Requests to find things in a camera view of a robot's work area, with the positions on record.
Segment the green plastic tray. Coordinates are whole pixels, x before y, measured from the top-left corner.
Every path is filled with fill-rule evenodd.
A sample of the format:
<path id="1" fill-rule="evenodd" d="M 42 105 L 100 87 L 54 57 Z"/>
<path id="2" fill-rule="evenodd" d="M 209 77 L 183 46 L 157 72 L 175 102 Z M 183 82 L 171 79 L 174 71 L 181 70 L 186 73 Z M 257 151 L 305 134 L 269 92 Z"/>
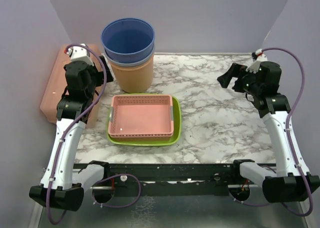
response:
<path id="1" fill-rule="evenodd" d="M 158 141 L 158 142 L 155 142 L 155 141 L 149 141 L 149 142 L 116 142 L 116 141 L 113 141 L 109 138 L 108 136 L 108 123 L 109 123 L 109 116 L 108 116 L 108 121 L 106 123 L 106 133 L 107 133 L 107 137 L 108 139 L 112 142 L 112 143 L 115 143 L 115 144 L 118 144 L 118 145 L 128 145 L 128 146 L 155 146 L 155 147 L 159 147 L 159 146 L 169 146 L 169 145 L 173 145 L 174 143 L 176 143 L 179 138 L 180 138 L 180 135 L 181 135 L 181 130 L 182 130 L 182 112 L 181 112 L 181 106 L 180 106 L 180 103 L 179 101 L 174 97 L 172 96 L 172 101 L 173 101 L 173 121 L 174 121 L 174 132 L 173 132 L 173 135 L 172 135 L 172 138 L 169 140 L 169 141 Z"/>

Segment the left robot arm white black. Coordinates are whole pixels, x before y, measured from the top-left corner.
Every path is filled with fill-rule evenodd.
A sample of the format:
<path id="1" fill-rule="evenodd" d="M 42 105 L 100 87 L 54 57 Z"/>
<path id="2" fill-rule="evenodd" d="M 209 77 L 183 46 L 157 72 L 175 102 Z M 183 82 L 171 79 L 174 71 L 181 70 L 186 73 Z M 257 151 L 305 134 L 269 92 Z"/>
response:
<path id="1" fill-rule="evenodd" d="M 67 85 L 56 106 L 56 136 L 49 164 L 40 184 L 29 190 L 29 197 L 43 207 L 77 211 L 91 185 L 97 182 L 103 186 L 110 181 L 110 172 L 100 162 L 92 162 L 73 173 L 78 144 L 93 112 L 86 110 L 100 94 L 97 88 L 113 80 L 103 56 L 99 64 L 105 72 L 98 71 L 95 63 L 85 61 L 72 61 L 63 67 Z M 85 111 L 86 114 L 77 120 Z"/>

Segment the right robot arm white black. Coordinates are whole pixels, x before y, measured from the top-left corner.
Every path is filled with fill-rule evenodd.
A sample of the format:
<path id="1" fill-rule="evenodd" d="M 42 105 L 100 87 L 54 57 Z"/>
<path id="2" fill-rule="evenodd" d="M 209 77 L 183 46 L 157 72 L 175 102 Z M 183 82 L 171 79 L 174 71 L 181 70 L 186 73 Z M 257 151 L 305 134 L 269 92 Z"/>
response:
<path id="1" fill-rule="evenodd" d="M 250 67 L 233 63 L 217 79 L 222 88 L 227 88 L 235 78 L 233 90 L 253 97 L 252 104 L 267 128 L 276 159 L 275 173 L 253 161 L 245 161 L 231 169 L 229 177 L 236 184 L 248 179 L 258 185 L 270 203 L 302 202 L 308 198 L 308 192 L 320 186 L 320 178 L 310 174 L 301 156 L 288 117 L 291 111 L 288 99 L 278 93 L 281 72 L 280 66 L 270 61 Z"/>

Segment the pink perforated basket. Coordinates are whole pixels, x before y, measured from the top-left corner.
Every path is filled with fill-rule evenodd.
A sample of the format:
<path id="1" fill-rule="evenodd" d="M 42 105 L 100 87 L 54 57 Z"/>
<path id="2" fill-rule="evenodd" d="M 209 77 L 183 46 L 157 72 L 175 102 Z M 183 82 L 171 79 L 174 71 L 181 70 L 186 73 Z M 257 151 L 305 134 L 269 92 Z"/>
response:
<path id="1" fill-rule="evenodd" d="M 116 142 L 149 142 L 149 141 L 155 141 L 155 142 L 162 142 L 162 141 L 169 141 L 173 136 L 111 136 L 108 135 L 108 137 Z"/>
<path id="2" fill-rule="evenodd" d="M 167 138 L 174 133 L 170 95 L 116 95 L 112 98 L 108 134 L 112 138 Z"/>

